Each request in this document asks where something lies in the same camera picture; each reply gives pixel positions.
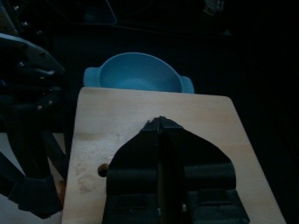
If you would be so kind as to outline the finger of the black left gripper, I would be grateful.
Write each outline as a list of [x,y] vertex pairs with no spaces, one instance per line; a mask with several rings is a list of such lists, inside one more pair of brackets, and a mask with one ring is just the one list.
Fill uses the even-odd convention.
[[61,211],[53,177],[50,174],[42,178],[23,176],[1,152],[1,149],[7,148],[7,137],[0,134],[0,194],[17,205],[21,211],[46,219]]
[[63,154],[61,147],[55,141],[53,134],[43,130],[41,132],[41,138],[43,141],[43,147],[46,156],[50,160],[53,167],[55,168],[62,179],[67,178],[67,168],[69,168],[69,160],[66,155]]

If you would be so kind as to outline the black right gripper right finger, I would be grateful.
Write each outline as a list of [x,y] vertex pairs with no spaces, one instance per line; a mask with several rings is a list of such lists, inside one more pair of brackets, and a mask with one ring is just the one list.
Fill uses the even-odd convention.
[[180,224],[249,224],[229,157],[174,121],[158,120],[161,145],[178,187]]

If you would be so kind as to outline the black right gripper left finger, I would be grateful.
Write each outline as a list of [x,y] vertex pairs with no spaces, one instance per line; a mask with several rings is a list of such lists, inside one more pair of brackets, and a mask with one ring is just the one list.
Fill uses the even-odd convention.
[[116,151],[106,170],[101,224],[158,224],[158,134],[154,118]]

